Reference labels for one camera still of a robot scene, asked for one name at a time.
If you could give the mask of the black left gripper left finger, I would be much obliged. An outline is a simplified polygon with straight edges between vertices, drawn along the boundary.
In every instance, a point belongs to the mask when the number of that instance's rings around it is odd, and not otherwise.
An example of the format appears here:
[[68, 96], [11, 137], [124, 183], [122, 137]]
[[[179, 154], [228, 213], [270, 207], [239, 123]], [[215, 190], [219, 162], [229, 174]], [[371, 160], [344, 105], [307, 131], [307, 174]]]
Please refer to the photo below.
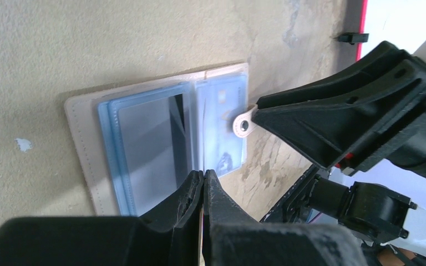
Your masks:
[[192, 171], [140, 217], [19, 217], [0, 226], [0, 265], [198, 265], [204, 175]]

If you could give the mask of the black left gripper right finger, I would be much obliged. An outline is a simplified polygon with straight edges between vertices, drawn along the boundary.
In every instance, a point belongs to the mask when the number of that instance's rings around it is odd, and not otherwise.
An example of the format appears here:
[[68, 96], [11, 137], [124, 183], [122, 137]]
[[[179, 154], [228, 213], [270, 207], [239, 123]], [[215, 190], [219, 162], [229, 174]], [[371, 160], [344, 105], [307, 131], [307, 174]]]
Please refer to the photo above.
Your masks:
[[331, 224], [260, 223], [204, 174], [202, 256], [206, 265], [366, 265], [349, 230]]

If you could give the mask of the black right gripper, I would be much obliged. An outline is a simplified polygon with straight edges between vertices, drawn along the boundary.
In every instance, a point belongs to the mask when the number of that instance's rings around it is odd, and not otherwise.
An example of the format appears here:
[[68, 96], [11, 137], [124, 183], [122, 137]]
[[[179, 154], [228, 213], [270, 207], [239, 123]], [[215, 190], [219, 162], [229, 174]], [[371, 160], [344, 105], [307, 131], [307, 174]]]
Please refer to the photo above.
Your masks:
[[384, 41], [342, 71], [262, 96], [252, 121], [346, 175], [386, 159], [426, 178], [426, 63]]

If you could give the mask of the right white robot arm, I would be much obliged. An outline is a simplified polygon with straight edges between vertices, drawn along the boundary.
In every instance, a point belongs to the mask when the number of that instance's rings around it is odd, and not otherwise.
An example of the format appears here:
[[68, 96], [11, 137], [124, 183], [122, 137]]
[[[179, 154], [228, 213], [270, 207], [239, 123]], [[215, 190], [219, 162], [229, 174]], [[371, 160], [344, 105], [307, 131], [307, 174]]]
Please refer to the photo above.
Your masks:
[[263, 96], [252, 121], [313, 164], [269, 221], [290, 222], [310, 207], [406, 265], [413, 260], [404, 250], [426, 257], [426, 209], [382, 185], [346, 187], [318, 175], [338, 168], [353, 176], [388, 160], [426, 179], [426, 41], [413, 54], [383, 41], [333, 76]]

